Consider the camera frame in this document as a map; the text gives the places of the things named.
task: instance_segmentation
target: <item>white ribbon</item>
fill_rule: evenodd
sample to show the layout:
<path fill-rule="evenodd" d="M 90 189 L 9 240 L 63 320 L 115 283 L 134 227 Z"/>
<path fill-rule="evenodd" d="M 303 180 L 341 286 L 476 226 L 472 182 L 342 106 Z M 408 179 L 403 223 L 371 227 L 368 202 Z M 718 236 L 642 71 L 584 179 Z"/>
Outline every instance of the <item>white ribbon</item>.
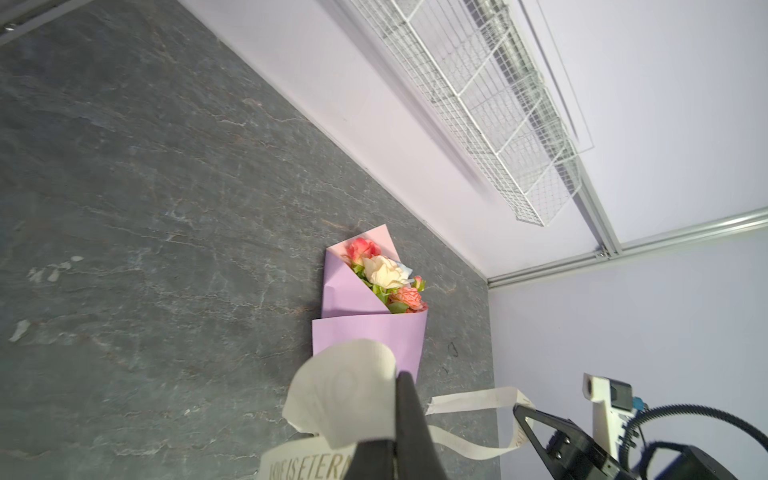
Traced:
<path fill-rule="evenodd" d="M 299 432 L 318 436 L 264 453 L 257 480 L 339 480 L 357 443 L 394 440 L 395 372 L 392 351 L 367 339 L 330 347 L 308 360 L 293 377 L 283 417 Z M 425 415 L 516 404 L 533 407 L 516 388 L 501 387 L 432 397 Z M 434 443 L 472 460 L 497 457 L 528 441 L 516 420 L 506 448 L 476 445 L 433 425 L 429 434 Z"/>

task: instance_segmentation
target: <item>white robot part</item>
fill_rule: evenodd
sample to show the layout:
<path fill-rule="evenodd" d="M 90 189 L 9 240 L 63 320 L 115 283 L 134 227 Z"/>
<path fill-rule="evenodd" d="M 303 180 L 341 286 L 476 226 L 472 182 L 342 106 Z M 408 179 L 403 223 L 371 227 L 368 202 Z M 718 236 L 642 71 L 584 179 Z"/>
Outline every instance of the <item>white robot part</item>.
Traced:
<path fill-rule="evenodd" d="M 627 422 L 637 414 L 637 410 L 632 407 L 631 387 L 585 373 L 582 389 L 584 397 L 592 402 L 592 437 L 611 457 L 618 459 L 621 446 L 619 437 L 624 435 Z"/>

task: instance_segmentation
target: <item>white wire basket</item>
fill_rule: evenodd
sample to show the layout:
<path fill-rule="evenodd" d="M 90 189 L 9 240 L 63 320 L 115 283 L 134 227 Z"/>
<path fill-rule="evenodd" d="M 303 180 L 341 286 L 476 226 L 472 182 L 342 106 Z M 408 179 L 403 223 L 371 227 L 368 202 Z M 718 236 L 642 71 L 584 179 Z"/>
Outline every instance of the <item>white wire basket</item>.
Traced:
<path fill-rule="evenodd" d="M 503 0 L 351 0 L 515 211 L 548 225 L 578 154 Z"/>

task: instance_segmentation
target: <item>purple wrapping paper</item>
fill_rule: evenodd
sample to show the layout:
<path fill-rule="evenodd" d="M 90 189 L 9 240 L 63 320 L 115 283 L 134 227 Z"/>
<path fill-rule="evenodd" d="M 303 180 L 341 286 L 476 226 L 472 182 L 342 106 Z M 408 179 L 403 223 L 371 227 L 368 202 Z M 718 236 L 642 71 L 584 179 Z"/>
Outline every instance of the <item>purple wrapping paper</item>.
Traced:
<path fill-rule="evenodd" d="M 323 318 L 312 321 L 313 354 L 354 339 L 371 339 L 395 354 L 397 371 L 419 374 L 427 312 L 393 314 L 340 258 L 357 237 L 375 241 L 382 253 L 399 261 L 386 225 L 338 243 L 326 250 L 323 278 Z"/>

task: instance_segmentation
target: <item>black cable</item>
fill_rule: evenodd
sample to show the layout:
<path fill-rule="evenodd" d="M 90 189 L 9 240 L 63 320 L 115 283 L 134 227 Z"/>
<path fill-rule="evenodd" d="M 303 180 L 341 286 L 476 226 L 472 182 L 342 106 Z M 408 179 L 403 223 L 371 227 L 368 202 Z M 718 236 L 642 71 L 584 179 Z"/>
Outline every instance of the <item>black cable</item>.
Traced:
<path fill-rule="evenodd" d="M 640 438 L 643 439 L 643 449 L 647 449 L 648 444 L 645 442 L 645 435 L 643 435 L 643 429 L 641 429 L 640 426 L 638 426 L 637 430 L 640 432 Z"/>
<path fill-rule="evenodd" d="M 704 415 L 730 423 L 748 433 L 768 452 L 768 436 L 735 415 L 723 412 L 722 410 L 699 405 L 668 405 L 640 412 L 632 420 L 627 422 L 627 426 L 624 427 L 624 437 L 621 441 L 621 447 L 619 448 L 619 464 L 621 464 L 621 467 L 624 470 L 629 471 L 629 447 L 632 436 L 634 435 L 634 430 L 645 422 L 671 415 Z"/>
<path fill-rule="evenodd" d="M 648 480 L 648 467 L 650 466 L 650 460 L 654 457 L 654 453 L 656 453 L 658 449 L 674 450 L 675 452 L 682 453 L 686 447 L 687 445 L 681 445 L 679 443 L 652 442 L 645 448 L 645 450 L 643 450 L 643 456 L 634 467 L 634 470 L 640 473 L 640 478 L 643 480 Z"/>

